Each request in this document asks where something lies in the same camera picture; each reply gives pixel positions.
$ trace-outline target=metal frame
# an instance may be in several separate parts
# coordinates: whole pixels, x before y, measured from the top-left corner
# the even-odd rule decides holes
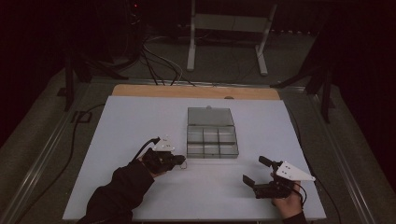
[[[263,50],[271,30],[272,21],[276,13],[276,7],[277,4],[272,5],[271,11],[267,18],[221,16],[197,14],[195,11],[195,0],[191,0],[191,35],[189,56],[187,60],[187,71],[193,71],[195,66],[196,29],[231,30],[262,33],[262,42],[255,47],[255,50],[257,61],[260,67],[260,74],[262,76],[267,76],[268,69],[264,60]],[[231,28],[226,28],[227,24],[229,25],[230,23],[232,24]]]

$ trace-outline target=white tabletop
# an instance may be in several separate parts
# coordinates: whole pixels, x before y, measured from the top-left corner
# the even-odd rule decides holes
[[[188,107],[230,108],[236,129],[237,159],[186,159],[187,169],[175,167],[155,179],[134,220],[268,220],[280,218],[270,199],[256,199],[242,182],[272,180],[272,169],[260,156],[287,161],[309,173],[283,101],[222,100],[110,96],[64,211],[64,219],[80,219],[94,190],[107,184],[151,138],[168,135],[174,154],[187,155]],[[308,219],[325,218],[313,182],[303,182]]]

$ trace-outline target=wire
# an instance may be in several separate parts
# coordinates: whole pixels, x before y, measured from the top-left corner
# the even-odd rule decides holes
[[[266,42],[268,42],[268,40],[270,40],[269,44],[265,44],[265,46],[271,45],[272,39],[270,38],[270,35],[268,35]],[[262,52],[257,55],[256,59],[255,59],[255,63],[253,64],[253,66],[251,66],[251,68],[247,71],[247,73],[242,76],[242,77],[238,77],[235,81],[240,81],[242,79],[244,79],[245,77],[247,77],[248,75],[250,75],[251,71],[253,71],[253,68],[256,67],[256,62],[259,60],[259,58],[264,54],[264,50],[262,50]]]
[[[148,67],[149,73],[151,74],[151,77],[154,80],[155,85],[158,85],[157,78],[155,78],[155,77],[159,77],[162,81],[163,81],[163,79],[155,73],[154,69],[152,68],[152,66],[149,63],[148,57],[146,56],[146,54],[143,50],[141,51],[141,55],[146,60],[146,63],[142,63],[142,64],[144,64]]]
[[[160,141],[160,137],[157,138],[151,138],[150,140],[147,141],[147,143],[145,143],[145,145],[143,145],[139,151],[136,153],[136,155],[134,156],[134,158],[132,159],[132,161],[136,160],[137,157],[140,155],[140,153],[143,151],[143,149],[145,149],[146,146],[148,146],[150,143],[154,143],[157,144]]]
[[[164,60],[162,57],[160,57],[160,56],[158,56],[158,55],[152,53],[152,52],[149,51],[149,50],[147,50],[146,47],[145,47],[144,50],[145,50],[146,52],[150,53],[151,55],[153,55],[153,56],[155,56],[155,57],[157,57],[157,58],[159,58],[159,59],[165,61],[167,64],[159,63],[159,62],[154,61],[154,60],[152,60],[152,59],[150,59],[150,58],[147,57],[148,60],[150,60],[150,61],[152,61],[152,62],[155,62],[155,63],[159,63],[159,64],[161,64],[161,65],[163,65],[163,66],[165,66],[165,67],[168,67],[168,68],[170,68],[171,70],[175,71],[175,74],[176,74],[176,75],[175,75],[175,77],[174,77],[174,79],[173,79],[173,81],[172,81],[172,83],[171,83],[171,86],[172,86],[172,85],[174,84],[174,82],[176,81],[177,77],[180,76],[180,73],[176,70],[176,68],[175,68],[172,64],[170,64],[168,61]]]
[[[300,187],[300,189],[302,189],[303,190],[303,192],[304,192],[304,200],[303,200],[303,195],[300,193],[300,192],[298,192],[297,190],[293,190],[294,192],[296,192],[296,193],[298,193],[299,195],[300,195],[300,198],[301,198],[301,207],[304,207],[304,204],[305,204],[305,202],[306,202],[306,198],[308,197],[308,195],[306,194],[306,191],[305,191],[305,189],[301,186],[301,185],[299,185],[299,184],[297,184],[297,183],[295,183],[294,182],[294,185],[297,185],[298,187]]]
[[[168,38],[168,36],[166,36],[166,35],[157,35],[157,36],[152,37],[151,39],[148,38],[145,42],[151,42],[153,40],[162,39],[162,38]]]
[[[297,138],[298,138],[298,140],[299,140],[299,143],[300,143],[301,148],[303,148],[303,143],[302,143],[301,134],[300,134],[300,128],[299,128],[299,126],[298,126],[297,119],[295,118],[294,114],[292,113],[292,111],[291,111],[287,106],[286,106],[286,108],[287,108],[288,111],[290,112],[291,117],[292,117],[292,119],[294,120],[294,123],[296,124],[296,127],[295,127],[295,128],[297,129],[297,130],[296,130],[296,132],[297,132]],[[337,213],[338,222],[341,224],[341,223],[342,223],[342,222],[341,222],[341,215],[340,215],[340,212],[339,212],[339,210],[338,210],[337,205],[335,204],[334,199],[332,198],[332,196],[331,196],[331,194],[329,193],[329,191],[327,191],[326,187],[322,184],[322,182],[320,181],[318,175],[315,174],[315,171],[314,171],[313,167],[311,166],[311,163],[309,162],[309,160],[306,158],[304,152],[303,152],[303,156],[304,156],[304,159],[305,159],[305,161],[306,161],[306,164],[308,165],[309,171],[310,171],[311,174],[316,178],[316,180],[319,182],[319,184],[322,186],[322,188],[323,188],[324,191],[326,192],[327,196],[329,196],[329,199],[332,201],[332,205],[334,206],[335,212]]]
[[[33,207],[33,205],[35,205],[40,199],[41,197],[43,197],[43,195],[55,184],[55,182],[61,177],[61,175],[64,173],[64,171],[66,170],[67,166],[69,165],[70,161],[73,158],[73,154],[74,154],[74,144],[75,144],[75,139],[76,139],[76,130],[77,130],[77,126],[80,122],[80,120],[89,112],[91,112],[92,110],[94,110],[97,107],[103,106],[105,104],[100,104],[100,105],[96,105],[90,109],[88,109],[87,111],[84,111],[83,114],[78,115],[78,119],[76,120],[74,129],[73,129],[73,135],[72,135],[72,143],[71,143],[71,147],[70,147],[70,154],[69,154],[69,158],[67,159],[66,164],[64,165],[64,168],[61,170],[61,172],[59,174],[56,175],[56,177],[52,180],[52,182],[50,182],[50,184],[31,202],[31,204],[29,206],[26,207],[25,211],[20,215],[20,217],[17,219],[17,221],[15,222],[20,223],[23,219],[23,217],[30,211],[30,209]]]
[[[157,62],[157,61],[155,61],[155,60],[153,60],[153,59],[150,59],[150,58],[148,58],[148,60],[149,61],[152,61],[152,62],[154,62],[154,63],[158,63],[158,64],[160,64],[160,65],[163,65],[163,66],[165,66],[165,67],[168,67],[169,69],[172,69],[173,71],[175,71],[175,73],[177,74],[175,77],[174,77],[174,79],[172,80],[172,82],[171,82],[171,86],[175,83],[175,81],[176,81],[176,79],[177,79],[177,77],[178,77],[178,72],[177,72],[177,70],[176,70],[176,68],[175,67],[173,67],[172,65],[168,65],[168,64],[164,64],[164,63],[160,63],[160,62]],[[184,78],[184,77],[182,77],[182,79],[183,80],[185,80],[185,81],[187,81],[189,84],[191,84],[192,86],[195,86],[195,84],[193,84],[192,82],[190,82],[189,80],[187,80],[186,78]]]
[[[164,60],[165,62],[167,62],[167,63],[169,63],[169,64],[170,64],[170,63],[174,64],[175,66],[177,66],[177,67],[180,69],[180,74],[179,74],[178,81],[177,81],[177,85],[178,85],[178,82],[180,81],[181,77],[183,76],[183,69],[182,69],[177,63],[174,63],[174,62],[170,61],[169,59],[165,59],[164,57],[161,57],[161,56],[159,56],[159,55],[154,54],[153,52],[151,52],[151,51],[146,47],[146,45],[143,45],[143,49],[144,49],[145,51],[147,51],[148,53],[150,53],[151,55],[154,55],[154,56],[156,56],[156,57],[158,57],[158,58]]]

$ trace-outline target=forearm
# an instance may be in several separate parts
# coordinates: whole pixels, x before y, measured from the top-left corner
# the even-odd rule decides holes
[[[111,182],[93,193],[87,205],[86,216],[78,223],[114,217],[132,218],[131,210],[142,203],[143,196],[153,182],[148,169],[140,161],[130,162],[117,169]]]
[[[305,214],[301,212],[293,217],[283,219],[284,224],[306,224]]]

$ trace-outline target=robotic hand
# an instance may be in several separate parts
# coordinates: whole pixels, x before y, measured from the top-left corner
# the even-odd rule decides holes
[[[134,160],[136,160],[141,151],[149,143],[154,143],[155,146],[153,148],[150,147],[146,151],[143,155],[142,162],[155,175],[170,171],[175,167],[175,165],[181,165],[186,160],[182,155],[173,155],[172,151],[175,150],[175,148],[172,147],[170,141],[167,138],[161,139],[160,137],[150,139],[145,145],[143,145],[137,152],[136,156],[134,156]]]
[[[253,188],[257,199],[262,198],[287,198],[293,192],[294,181],[297,180],[311,180],[315,181],[312,175],[296,168],[286,161],[270,161],[267,158],[260,156],[259,162],[273,168],[274,181],[268,184],[256,185],[255,182],[243,175],[245,184]]]

